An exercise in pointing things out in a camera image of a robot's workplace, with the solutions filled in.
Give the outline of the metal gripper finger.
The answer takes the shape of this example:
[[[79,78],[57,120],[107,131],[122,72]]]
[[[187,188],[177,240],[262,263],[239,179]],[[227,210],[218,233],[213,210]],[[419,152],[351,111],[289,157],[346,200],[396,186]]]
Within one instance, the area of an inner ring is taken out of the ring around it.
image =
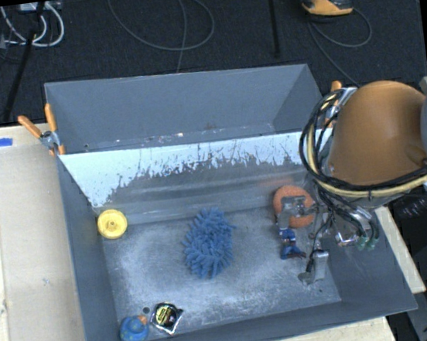
[[[280,199],[281,213],[277,215],[277,226],[280,230],[295,227],[306,227],[309,220],[306,219],[306,196],[283,196]]]
[[[329,251],[313,251],[309,257],[306,269],[298,275],[298,279],[306,285],[322,281],[326,277],[327,262]]]

